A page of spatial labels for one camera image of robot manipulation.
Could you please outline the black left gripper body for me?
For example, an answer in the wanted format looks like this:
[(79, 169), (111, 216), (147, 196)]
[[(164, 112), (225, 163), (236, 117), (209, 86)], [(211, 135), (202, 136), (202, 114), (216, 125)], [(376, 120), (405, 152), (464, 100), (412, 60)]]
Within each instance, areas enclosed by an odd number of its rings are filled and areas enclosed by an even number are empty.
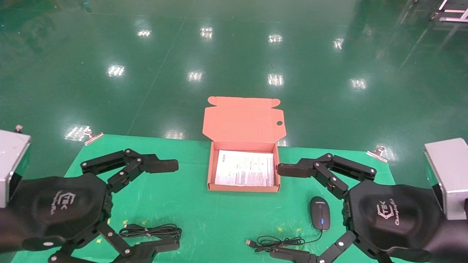
[(111, 207), (106, 183), (94, 175), (21, 181), (1, 209), (1, 253), (83, 246)]

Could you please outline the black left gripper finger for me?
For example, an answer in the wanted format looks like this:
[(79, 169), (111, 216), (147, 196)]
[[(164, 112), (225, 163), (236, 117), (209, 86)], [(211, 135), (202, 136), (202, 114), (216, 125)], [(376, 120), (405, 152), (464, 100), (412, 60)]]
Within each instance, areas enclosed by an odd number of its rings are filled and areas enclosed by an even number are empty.
[[(119, 253), (113, 263), (152, 263), (158, 253), (173, 251), (180, 248), (180, 241), (168, 239), (149, 241), (130, 247), (107, 223), (102, 222), (96, 226), (99, 232), (113, 248)], [(72, 256), (77, 248), (74, 244), (65, 244), (49, 257), (49, 263), (91, 263), (92, 261)]]
[(142, 173), (167, 173), (179, 169), (175, 159), (161, 160), (156, 154), (140, 154), (132, 149), (125, 149), (81, 163), (83, 173), (100, 175), (118, 169), (119, 171), (107, 180), (107, 189), (118, 193)]

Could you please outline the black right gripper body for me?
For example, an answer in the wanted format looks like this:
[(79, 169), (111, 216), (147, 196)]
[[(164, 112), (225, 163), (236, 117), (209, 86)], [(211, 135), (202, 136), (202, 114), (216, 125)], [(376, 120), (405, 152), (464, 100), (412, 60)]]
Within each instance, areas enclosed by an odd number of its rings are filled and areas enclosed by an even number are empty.
[(432, 190), (363, 181), (344, 198), (344, 225), (370, 258), (466, 263), (467, 221), (449, 220)]

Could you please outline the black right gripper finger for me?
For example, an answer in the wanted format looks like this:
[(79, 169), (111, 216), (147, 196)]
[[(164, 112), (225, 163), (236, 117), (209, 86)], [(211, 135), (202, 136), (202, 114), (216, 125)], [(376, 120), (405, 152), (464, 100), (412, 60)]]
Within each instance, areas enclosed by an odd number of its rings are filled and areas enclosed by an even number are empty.
[(375, 231), (369, 235), (355, 235), (353, 231), (347, 231), (322, 255), (316, 256), (303, 250), (273, 247), (270, 256), (277, 259), (291, 261), (293, 263), (332, 263), (347, 248), (355, 244), (365, 255), (379, 263), (391, 263), (390, 250), (393, 248), (393, 231)]
[(315, 178), (337, 199), (344, 199), (349, 192), (348, 185), (335, 173), (359, 182), (373, 181), (377, 170), (340, 156), (326, 153), (316, 159), (301, 158), (296, 164), (280, 163), (277, 172), (290, 178)]

